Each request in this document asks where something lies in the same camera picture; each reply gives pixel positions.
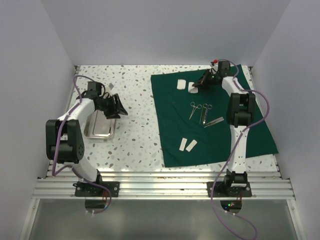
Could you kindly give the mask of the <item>green surgical drape cloth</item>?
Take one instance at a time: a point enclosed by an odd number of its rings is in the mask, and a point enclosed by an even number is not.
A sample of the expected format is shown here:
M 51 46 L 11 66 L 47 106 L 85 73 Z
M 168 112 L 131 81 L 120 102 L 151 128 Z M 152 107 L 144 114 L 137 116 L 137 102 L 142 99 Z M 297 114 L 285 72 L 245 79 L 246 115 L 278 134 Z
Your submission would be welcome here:
M 205 70 L 152 75 L 151 89 L 159 127 L 164 165 L 200 166 L 225 162 L 231 152 L 230 125 L 226 121 L 204 125 L 227 116 L 229 95 L 219 85 L 191 93 L 178 89 L 178 81 L 192 85 Z

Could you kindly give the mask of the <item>white gauze strip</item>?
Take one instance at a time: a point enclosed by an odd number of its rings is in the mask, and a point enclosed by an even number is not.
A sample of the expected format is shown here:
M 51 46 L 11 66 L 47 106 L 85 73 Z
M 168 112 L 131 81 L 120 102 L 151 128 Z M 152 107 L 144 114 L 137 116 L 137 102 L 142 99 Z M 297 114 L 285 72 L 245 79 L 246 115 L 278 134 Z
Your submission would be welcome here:
M 197 145 L 197 141 L 196 140 L 192 140 L 191 143 L 185 148 L 185 150 L 187 152 L 190 152 L 196 145 Z
M 181 142 L 180 142 L 180 146 L 179 146 L 179 150 L 180 151 L 184 151 L 185 150 L 185 147 L 186 147 L 186 144 L 187 144 L 187 139 L 186 138 L 182 138 Z

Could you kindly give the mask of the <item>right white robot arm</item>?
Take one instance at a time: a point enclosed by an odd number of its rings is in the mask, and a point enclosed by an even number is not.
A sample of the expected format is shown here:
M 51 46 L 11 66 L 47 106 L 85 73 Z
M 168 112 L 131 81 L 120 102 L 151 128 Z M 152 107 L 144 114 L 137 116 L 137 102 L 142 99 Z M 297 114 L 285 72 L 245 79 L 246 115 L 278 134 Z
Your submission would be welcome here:
M 245 164 L 249 126 L 255 117 L 256 96 L 244 89 L 236 73 L 231 72 L 231 63 L 226 59 L 215 59 L 211 69 L 192 86 L 198 89 L 209 89 L 221 86 L 229 96 L 226 122 L 231 133 L 231 152 L 227 160 L 226 175 L 219 185 L 227 196 L 235 196 L 241 189 L 248 187 L 248 174 Z

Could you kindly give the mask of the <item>steel scissors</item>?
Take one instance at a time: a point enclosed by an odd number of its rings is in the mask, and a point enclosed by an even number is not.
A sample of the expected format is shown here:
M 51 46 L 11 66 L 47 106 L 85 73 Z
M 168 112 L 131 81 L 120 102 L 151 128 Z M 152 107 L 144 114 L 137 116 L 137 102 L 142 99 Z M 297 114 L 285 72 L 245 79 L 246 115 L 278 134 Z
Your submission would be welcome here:
M 208 111 L 211 110 L 213 106 L 211 104 L 204 103 L 201 108 L 201 115 L 199 122 L 205 124 L 207 120 Z

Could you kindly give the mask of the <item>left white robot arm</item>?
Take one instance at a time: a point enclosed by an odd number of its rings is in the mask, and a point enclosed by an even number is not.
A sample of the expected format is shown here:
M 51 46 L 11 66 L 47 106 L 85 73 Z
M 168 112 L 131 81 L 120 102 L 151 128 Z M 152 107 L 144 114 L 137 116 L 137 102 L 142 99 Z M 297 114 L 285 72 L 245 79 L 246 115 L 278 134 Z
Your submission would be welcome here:
M 80 182 L 87 184 L 87 192 L 95 197 L 103 193 L 104 184 L 98 169 L 84 157 L 81 127 L 96 111 L 108 120 L 128 115 L 117 93 L 109 93 L 104 84 L 91 81 L 65 114 L 45 124 L 46 155 L 53 161 L 52 176 L 66 168 L 71 169 Z

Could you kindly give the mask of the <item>steel forceps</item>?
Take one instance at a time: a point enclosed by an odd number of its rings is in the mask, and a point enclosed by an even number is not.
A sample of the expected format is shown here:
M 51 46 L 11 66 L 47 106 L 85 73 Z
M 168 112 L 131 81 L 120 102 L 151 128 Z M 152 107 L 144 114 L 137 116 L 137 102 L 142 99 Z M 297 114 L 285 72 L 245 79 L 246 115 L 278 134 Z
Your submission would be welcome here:
M 196 110 L 201 109 L 202 105 L 201 104 L 195 104 L 195 102 L 191 102 L 190 106 L 192 107 L 192 111 L 191 114 L 189 116 L 189 120 L 191 120 L 191 118 L 193 117 L 193 115 L 195 114 Z

